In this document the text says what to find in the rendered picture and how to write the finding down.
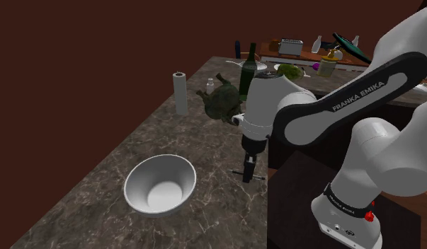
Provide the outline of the dark green animal figure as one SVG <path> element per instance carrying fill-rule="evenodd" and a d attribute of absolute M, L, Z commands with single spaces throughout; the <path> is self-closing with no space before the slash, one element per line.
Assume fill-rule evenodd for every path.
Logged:
<path fill-rule="evenodd" d="M 203 99 L 205 114 L 209 118 L 237 126 L 237 123 L 232 121 L 232 117 L 241 114 L 242 101 L 239 98 L 239 91 L 220 73 L 216 74 L 216 78 L 221 81 L 222 85 L 213 92 L 207 93 L 198 90 L 195 93 Z"/>

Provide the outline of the dark green wine bottle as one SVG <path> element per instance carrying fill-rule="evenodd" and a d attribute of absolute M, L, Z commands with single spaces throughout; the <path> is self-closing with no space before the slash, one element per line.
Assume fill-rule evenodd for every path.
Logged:
<path fill-rule="evenodd" d="M 252 42 L 249 49 L 249 55 L 241 68 L 241 76 L 240 76 L 240 84 L 239 84 L 240 101 L 246 101 L 248 91 L 249 91 L 249 86 L 254 77 L 255 71 L 257 70 L 257 64 L 255 61 L 255 51 L 256 51 L 256 43 Z"/>

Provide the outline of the dark robot stand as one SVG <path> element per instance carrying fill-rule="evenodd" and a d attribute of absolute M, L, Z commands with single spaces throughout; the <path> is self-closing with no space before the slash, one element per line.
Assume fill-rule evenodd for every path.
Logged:
<path fill-rule="evenodd" d="M 268 181 L 268 238 L 280 249 L 350 249 L 321 232 L 311 201 L 336 171 L 299 151 Z M 375 198 L 382 249 L 421 249 L 421 217 L 386 197 Z"/>

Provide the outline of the white plate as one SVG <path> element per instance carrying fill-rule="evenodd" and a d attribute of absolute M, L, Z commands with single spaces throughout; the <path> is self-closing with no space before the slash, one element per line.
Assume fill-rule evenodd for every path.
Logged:
<path fill-rule="evenodd" d="M 245 64 L 245 61 L 242 61 L 242 62 L 239 62 L 238 63 L 238 65 L 240 66 L 240 67 L 243 67 L 244 66 L 244 64 Z M 264 71 L 264 70 L 266 70 L 268 68 L 268 66 L 266 65 L 266 64 L 264 64 L 264 63 L 261 63 L 261 62 L 256 62 L 255 63 L 255 67 L 254 67 L 254 69 L 256 70 L 256 71 Z"/>

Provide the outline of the green lettuce head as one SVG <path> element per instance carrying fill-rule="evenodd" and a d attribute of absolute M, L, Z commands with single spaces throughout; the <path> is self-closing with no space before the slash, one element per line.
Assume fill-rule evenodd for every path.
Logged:
<path fill-rule="evenodd" d="M 291 81 L 296 81 L 303 77 L 303 71 L 291 64 L 280 64 L 277 69 L 277 74 L 283 74 Z"/>

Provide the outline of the white paper towel roll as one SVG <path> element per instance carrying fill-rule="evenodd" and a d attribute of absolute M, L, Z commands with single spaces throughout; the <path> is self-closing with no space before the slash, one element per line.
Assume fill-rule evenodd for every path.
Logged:
<path fill-rule="evenodd" d="M 186 115 L 188 113 L 186 75 L 177 71 L 173 74 L 173 91 L 175 98 L 176 113 Z"/>

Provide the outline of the wooden kitchen counter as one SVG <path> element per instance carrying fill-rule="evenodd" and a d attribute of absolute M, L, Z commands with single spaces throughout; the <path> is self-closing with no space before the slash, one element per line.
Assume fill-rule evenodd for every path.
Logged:
<path fill-rule="evenodd" d="M 324 49 L 320 48 L 317 54 L 311 53 L 311 47 L 303 46 L 301 55 L 290 55 L 290 54 L 279 54 L 278 52 L 272 52 L 269 50 L 269 43 L 263 42 L 261 44 L 260 51 L 258 53 L 262 62 L 273 62 L 278 64 L 299 64 L 302 66 L 312 66 L 314 63 L 319 63 L 321 57 L 327 55 Z M 362 62 L 356 57 L 343 53 L 343 58 L 336 64 L 336 69 L 346 71 L 365 71 L 368 64 Z"/>

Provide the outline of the silver toaster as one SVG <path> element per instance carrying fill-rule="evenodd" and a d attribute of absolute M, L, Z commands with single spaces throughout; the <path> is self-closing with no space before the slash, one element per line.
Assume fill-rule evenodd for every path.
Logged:
<path fill-rule="evenodd" d="M 282 38 L 279 42 L 278 54 L 295 55 L 299 57 L 302 52 L 303 41 Z"/>

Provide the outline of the pale jar with yellow lid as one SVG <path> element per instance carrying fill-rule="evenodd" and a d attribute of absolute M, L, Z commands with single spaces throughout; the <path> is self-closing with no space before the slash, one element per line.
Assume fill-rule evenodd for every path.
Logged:
<path fill-rule="evenodd" d="M 317 70 L 317 75 L 322 77 L 330 77 L 337 63 L 337 57 L 322 56 L 319 63 L 319 68 Z"/>

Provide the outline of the white bowl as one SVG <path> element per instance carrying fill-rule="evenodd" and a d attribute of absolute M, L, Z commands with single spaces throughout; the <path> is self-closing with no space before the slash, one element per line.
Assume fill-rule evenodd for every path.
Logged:
<path fill-rule="evenodd" d="M 127 176 L 125 201 L 141 216 L 161 218 L 179 211 L 197 183 L 192 163 L 182 156 L 161 154 L 136 165 Z"/>

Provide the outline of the teal flat tablet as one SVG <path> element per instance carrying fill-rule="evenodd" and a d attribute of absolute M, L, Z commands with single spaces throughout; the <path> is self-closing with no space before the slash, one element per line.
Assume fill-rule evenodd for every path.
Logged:
<path fill-rule="evenodd" d="M 345 50 L 347 53 L 351 54 L 352 56 L 356 57 L 362 62 L 365 62 L 367 64 L 370 64 L 372 60 L 367 57 L 358 47 L 356 47 L 351 41 L 345 39 L 345 37 L 339 35 L 338 33 L 332 34 L 335 40 L 338 43 L 338 46 Z"/>

